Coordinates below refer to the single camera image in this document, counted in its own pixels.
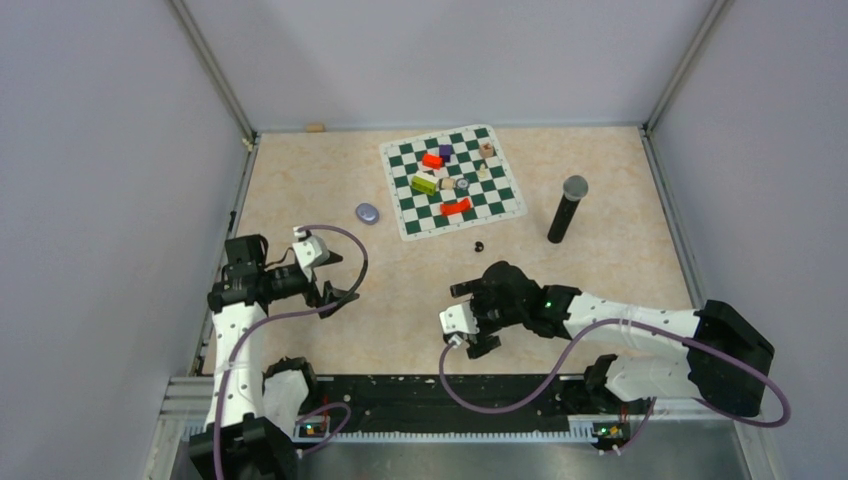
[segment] black cylinder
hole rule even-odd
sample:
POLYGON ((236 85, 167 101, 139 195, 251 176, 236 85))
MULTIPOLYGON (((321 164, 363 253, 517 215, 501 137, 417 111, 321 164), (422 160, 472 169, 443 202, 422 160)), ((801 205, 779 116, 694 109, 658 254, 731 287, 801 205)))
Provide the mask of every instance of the black cylinder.
POLYGON ((580 199, 589 193, 589 183, 580 175, 573 175, 562 184, 562 198, 557 207, 557 213, 554 215, 554 221, 551 223, 551 229, 548 231, 548 241, 551 243, 560 243, 565 237, 565 231, 568 230, 568 225, 571 223, 571 218, 574 217, 574 212, 577 211, 577 205, 580 204, 580 199))

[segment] gray disc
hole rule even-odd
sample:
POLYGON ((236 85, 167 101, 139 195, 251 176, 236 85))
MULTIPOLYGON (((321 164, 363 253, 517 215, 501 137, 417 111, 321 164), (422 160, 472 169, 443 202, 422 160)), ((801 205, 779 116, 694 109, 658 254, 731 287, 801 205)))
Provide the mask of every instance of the gray disc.
POLYGON ((380 212, 370 203, 360 203, 356 207, 356 217, 362 220, 363 223, 374 225, 380 220, 380 212))

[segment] gray floor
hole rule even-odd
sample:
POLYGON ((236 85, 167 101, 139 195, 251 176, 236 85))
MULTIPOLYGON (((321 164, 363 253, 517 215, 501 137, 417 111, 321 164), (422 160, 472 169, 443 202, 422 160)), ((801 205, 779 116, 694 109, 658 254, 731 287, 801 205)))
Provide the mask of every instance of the gray floor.
MULTIPOLYGON (((731 422, 654 421, 621 457, 578 444, 335 444, 307 457, 302 480, 748 479, 731 422)), ((174 480, 197 477, 181 449, 174 480)))

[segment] purple block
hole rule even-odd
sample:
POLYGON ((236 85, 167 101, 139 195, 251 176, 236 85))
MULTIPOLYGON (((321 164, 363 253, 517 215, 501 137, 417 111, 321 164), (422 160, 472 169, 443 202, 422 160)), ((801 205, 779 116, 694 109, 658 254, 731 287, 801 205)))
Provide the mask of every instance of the purple block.
POLYGON ((450 162, 450 156, 453 154, 453 145, 439 145, 439 156, 445 163, 450 162))

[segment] chessboard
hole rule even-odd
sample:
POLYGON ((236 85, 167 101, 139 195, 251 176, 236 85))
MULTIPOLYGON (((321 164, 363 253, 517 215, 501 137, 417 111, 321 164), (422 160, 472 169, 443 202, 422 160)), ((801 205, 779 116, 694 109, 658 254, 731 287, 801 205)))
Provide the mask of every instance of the chessboard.
POLYGON ((434 237, 527 213, 527 205, 503 148, 489 125, 469 125, 384 143, 380 145, 380 156, 389 182, 395 219, 404 241, 434 237), (494 147, 494 155, 484 159, 479 148, 486 143, 494 147), (439 169, 423 166, 421 159, 424 154, 439 155, 440 145, 452 146, 450 160, 439 169), (486 173, 478 175, 484 167, 486 173), (427 195, 411 187, 412 177, 419 171, 439 179, 464 178, 468 186, 464 189, 457 186, 440 189, 433 195, 427 195), (443 203, 459 202, 465 197, 471 201, 470 210, 442 215, 443 203))

